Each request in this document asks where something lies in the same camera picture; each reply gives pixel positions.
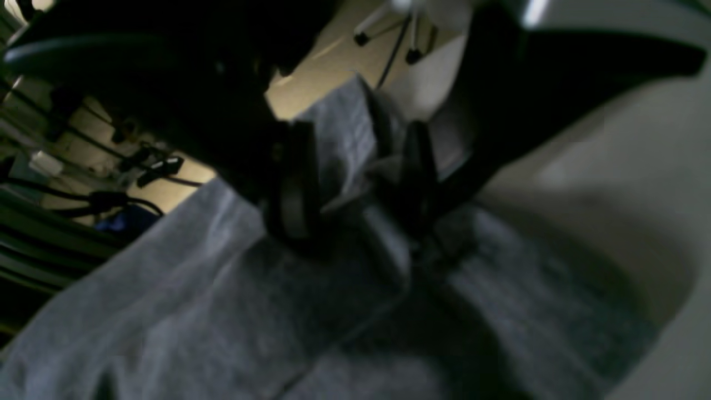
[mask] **power cord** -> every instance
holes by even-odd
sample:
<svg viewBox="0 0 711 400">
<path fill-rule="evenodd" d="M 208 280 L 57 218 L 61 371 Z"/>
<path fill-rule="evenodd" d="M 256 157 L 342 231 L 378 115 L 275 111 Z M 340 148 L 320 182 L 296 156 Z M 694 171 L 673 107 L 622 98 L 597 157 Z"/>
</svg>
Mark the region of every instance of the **power cord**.
<svg viewBox="0 0 711 400">
<path fill-rule="evenodd" d="M 11 142 L 11 146 L 17 149 L 19 152 L 22 153 L 23 156 L 25 156 L 25 159 L 29 162 L 32 160 L 32 156 L 30 155 L 30 152 L 22 145 L 19 144 L 18 142 Z M 43 172 L 44 175 L 51 176 L 52 174 L 49 171 L 46 171 L 44 168 L 40 168 Z M 71 194 L 76 194 L 77 192 L 67 183 L 62 177 L 54 177 L 56 179 L 56 182 L 62 184 L 66 189 L 69 190 Z"/>
<path fill-rule="evenodd" d="M 400 35 L 397 37 L 397 41 L 395 42 L 395 47 L 392 49 L 392 53 L 390 54 L 390 59 L 387 60 L 387 64 L 385 64 L 385 69 L 383 70 L 383 74 L 380 76 L 378 84 L 375 86 L 376 89 L 380 89 L 380 87 L 383 86 L 383 83 L 385 83 L 385 79 L 387 78 L 387 75 L 390 73 L 390 69 L 392 67 L 392 62 L 395 61 L 395 56 L 397 55 L 397 51 L 400 49 L 400 45 L 402 44 L 402 39 L 405 37 L 405 32 L 407 31 L 407 27 L 409 26 L 411 20 L 412 20 L 412 14 L 408 14 L 407 18 L 405 19 L 405 22 L 402 23 L 402 28 L 400 29 Z"/>
<path fill-rule="evenodd" d="M 32 99 L 28 98 L 24 93 L 20 92 L 19 90 L 11 87 L 7 82 L 0 80 L 0 86 L 5 87 L 10 93 L 13 93 L 18 99 L 22 100 L 22 102 L 24 102 L 25 104 L 30 106 L 30 108 L 33 108 L 35 111 L 42 114 L 42 116 L 44 116 L 48 120 L 58 121 L 60 119 L 59 117 L 57 117 L 55 115 L 51 115 L 49 112 L 45 111 L 42 107 L 38 106 L 34 101 L 32 101 Z M 111 154 L 112 156 L 126 162 L 128 165 L 131 165 L 132 167 L 136 167 L 136 168 L 142 169 L 147 172 L 151 171 L 150 167 L 146 167 L 143 164 L 135 162 L 134 160 L 124 156 L 123 154 L 117 152 L 116 150 L 113 150 L 110 147 L 94 140 L 93 138 L 86 135 L 84 132 L 81 132 L 77 128 L 73 127 L 72 125 L 67 124 L 67 130 L 69 130 L 69 132 L 71 132 L 76 137 L 79 137 L 81 140 L 84 140 L 86 143 L 89 143 L 89 144 L 93 145 L 94 147 L 97 147 L 97 148 L 103 150 L 104 152 Z M 180 178 L 176 178 L 176 177 L 161 177 L 161 179 L 165 179 L 166 181 L 170 181 L 175 184 L 181 184 L 181 185 L 190 186 L 190 187 L 200 187 L 203 185 L 201 182 L 189 181 L 186 179 L 180 179 Z"/>
<path fill-rule="evenodd" d="M 38 184 L 32 181 L 26 181 L 24 179 L 16 179 L 10 177 L 0 178 L 0 184 L 12 184 L 16 186 L 22 186 L 26 187 L 27 189 L 41 191 L 43 193 L 50 194 L 51 196 L 60 197 L 62 199 L 86 201 L 90 204 L 89 207 L 76 210 L 81 210 L 81 212 L 83 212 L 84 214 L 86 214 L 86 211 L 91 211 L 91 214 L 99 214 L 102 212 L 109 211 L 114 207 L 123 207 L 127 204 L 133 203 L 142 204 L 150 208 L 151 210 L 155 211 L 158 216 L 165 215 L 163 210 L 161 210 L 157 205 L 151 203 L 150 201 L 144 199 L 136 199 L 135 197 L 129 197 L 128 195 L 120 191 L 95 191 L 89 195 L 69 194 L 65 191 L 52 189 L 50 187 L 46 187 L 42 184 Z M 54 212 L 64 216 L 72 216 L 73 214 L 76 214 L 75 210 L 54 210 Z"/>
<path fill-rule="evenodd" d="M 96 119 L 98 119 L 99 121 L 105 123 L 106 125 L 109 125 L 110 127 L 113 127 L 113 128 L 115 128 L 115 129 L 119 129 L 119 127 L 118 127 L 117 125 L 115 125 L 114 123 L 110 122 L 109 120 L 107 120 L 106 118 L 104 118 L 103 116 L 101 116 L 101 114 L 99 114 L 98 111 L 96 111 L 96 110 L 94 110 L 93 108 L 89 107 L 86 103 L 82 102 L 82 103 L 79 105 L 79 107 L 83 108 L 86 112 L 90 113 L 90 114 L 93 115 Z M 164 151 L 158 149 L 157 147 L 151 146 L 148 142 L 145 142 L 145 141 L 141 141 L 141 147 L 148 149 L 148 150 L 149 150 L 151 153 L 153 153 L 153 154 L 156 154 L 156 153 L 160 154 L 160 155 L 159 155 L 159 159 L 161 159 L 161 160 L 162 160 L 162 159 L 165 159 L 165 158 L 167 158 L 167 157 L 170 156 L 169 153 L 166 153 L 166 152 L 164 152 Z"/>
</svg>

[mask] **gray fabric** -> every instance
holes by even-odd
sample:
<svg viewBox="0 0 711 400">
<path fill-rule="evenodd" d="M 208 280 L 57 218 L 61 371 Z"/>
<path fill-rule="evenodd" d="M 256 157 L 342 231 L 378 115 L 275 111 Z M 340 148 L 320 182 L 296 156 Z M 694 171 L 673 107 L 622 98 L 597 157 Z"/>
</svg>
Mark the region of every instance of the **gray fabric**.
<svg viewBox="0 0 711 400">
<path fill-rule="evenodd" d="M 301 119 L 330 199 L 373 155 L 363 86 Z M 598 399 L 654 337 L 474 203 L 402 273 L 346 227 L 318 257 L 291 252 L 216 179 L 37 315 L 0 399 Z"/>
</svg>

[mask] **white surface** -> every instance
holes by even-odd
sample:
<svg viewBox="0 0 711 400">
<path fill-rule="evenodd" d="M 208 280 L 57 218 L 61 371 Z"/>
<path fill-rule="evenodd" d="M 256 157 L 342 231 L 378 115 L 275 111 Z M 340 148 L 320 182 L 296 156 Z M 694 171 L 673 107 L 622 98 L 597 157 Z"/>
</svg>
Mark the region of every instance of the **white surface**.
<svg viewBox="0 0 711 400">
<path fill-rule="evenodd" d="M 58 177 L 62 174 L 64 164 L 49 154 L 38 151 L 32 154 L 30 168 L 47 177 Z"/>
<path fill-rule="evenodd" d="M 469 26 L 472 0 L 427 0 L 425 10 L 432 24 L 440 29 L 465 32 Z"/>
<path fill-rule="evenodd" d="M 436 110 L 462 49 L 450 43 L 386 90 L 406 116 Z M 711 63 L 595 110 L 486 187 L 616 261 L 667 324 L 610 399 L 711 399 L 709 154 Z"/>
</svg>

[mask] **beige floor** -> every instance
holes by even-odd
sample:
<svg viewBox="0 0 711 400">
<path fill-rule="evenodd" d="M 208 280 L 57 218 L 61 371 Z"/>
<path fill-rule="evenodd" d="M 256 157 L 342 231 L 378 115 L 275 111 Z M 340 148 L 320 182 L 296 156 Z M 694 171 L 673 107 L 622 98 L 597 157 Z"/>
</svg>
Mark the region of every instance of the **beige floor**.
<svg viewBox="0 0 711 400">
<path fill-rule="evenodd" d="M 375 24 L 368 30 L 371 42 L 364 47 L 354 43 L 353 29 L 381 3 L 382 0 L 347 0 L 331 23 L 321 32 L 314 49 L 295 72 L 287 78 L 280 76 L 274 78 L 267 92 L 267 99 L 278 118 L 295 117 L 319 98 L 352 78 L 355 73 L 359 73 L 371 86 L 375 86 L 392 52 L 405 16 L 390 14 Z M 437 48 L 457 35 L 456 32 L 440 31 L 436 41 L 430 43 L 431 29 L 429 21 L 421 19 L 418 46 L 423 53 L 428 47 Z M 409 41 L 410 30 L 408 29 L 386 84 L 408 68 L 405 54 Z M 100 110 L 98 104 L 94 106 L 95 110 Z M 110 145 L 109 138 L 113 128 L 87 112 L 78 111 L 71 122 L 82 131 Z M 101 151 L 91 148 L 90 145 L 71 135 L 64 135 L 60 146 L 68 158 L 84 165 L 101 167 L 105 162 L 103 160 L 106 160 L 105 154 Z M 191 160 L 186 161 L 178 175 L 180 178 L 203 182 L 209 181 L 214 176 L 211 169 Z M 88 190 L 85 186 L 66 179 L 52 183 L 52 186 L 62 190 L 68 190 L 68 185 L 75 192 Z M 143 189 L 133 187 L 129 190 L 129 195 L 148 199 L 167 212 L 178 206 L 194 191 L 194 188 L 161 180 Z M 65 201 L 49 197 L 45 198 L 43 205 L 53 208 L 70 206 Z M 85 219 L 82 222 L 88 223 L 90 220 Z"/>
</svg>

